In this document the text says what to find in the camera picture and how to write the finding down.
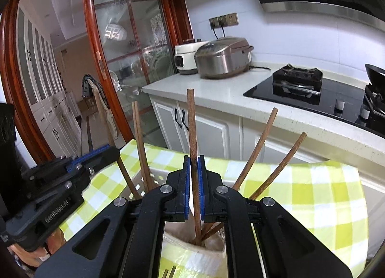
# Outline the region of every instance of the cardboard box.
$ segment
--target cardboard box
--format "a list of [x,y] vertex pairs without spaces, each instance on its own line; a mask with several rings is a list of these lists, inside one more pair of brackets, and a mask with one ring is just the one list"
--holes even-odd
[[87,117],[97,112],[96,101],[94,97],[83,98],[77,103],[83,117]]

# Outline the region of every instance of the white countertop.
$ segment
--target white countertop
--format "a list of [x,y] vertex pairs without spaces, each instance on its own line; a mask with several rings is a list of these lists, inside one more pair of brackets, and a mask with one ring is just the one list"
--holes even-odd
[[[187,89],[194,89],[195,104],[266,123],[273,107],[278,108],[274,126],[341,148],[376,164],[385,166],[385,139],[345,122],[283,104],[246,98],[243,93],[267,79],[282,64],[264,64],[272,71],[253,69],[228,79],[201,79],[196,75],[174,75],[143,87],[144,92],[187,102]],[[356,81],[331,72],[324,77],[363,88]]]

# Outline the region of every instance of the ceiling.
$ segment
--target ceiling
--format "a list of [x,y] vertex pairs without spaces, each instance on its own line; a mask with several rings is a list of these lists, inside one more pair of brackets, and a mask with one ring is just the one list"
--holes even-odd
[[83,0],[29,0],[53,47],[86,34]]

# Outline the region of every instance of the gas stove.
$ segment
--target gas stove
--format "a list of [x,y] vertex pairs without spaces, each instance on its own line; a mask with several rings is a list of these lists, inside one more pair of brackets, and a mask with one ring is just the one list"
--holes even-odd
[[341,120],[385,138],[385,95],[323,78],[317,68],[290,64],[243,94]]

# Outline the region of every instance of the blue gripper pad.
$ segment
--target blue gripper pad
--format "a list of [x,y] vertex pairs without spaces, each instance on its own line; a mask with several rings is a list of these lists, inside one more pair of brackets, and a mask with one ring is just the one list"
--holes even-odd
[[86,155],[83,155],[81,157],[78,157],[77,159],[74,159],[71,162],[71,164],[67,165],[67,172],[70,172],[76,166],[76,164],[83,163],[83,162],[93,158],[95,155],[106,151],[109,147],[110,147],[109,144],[103,145],[99,149],[93,150],[92,152],[90,152]]
[[189,207],[190,207],[190,169],[191,169],[191,159],[188,158],[187,161],[187,171],[186,171],[186,186],[184,189],[184,218],[187,220],[189,218]]
[[203,193],[203,178],[201,157],[198,157],[198,191],[199,191],[199,206],[201,207],[201,220],[205,217],[205,195]]

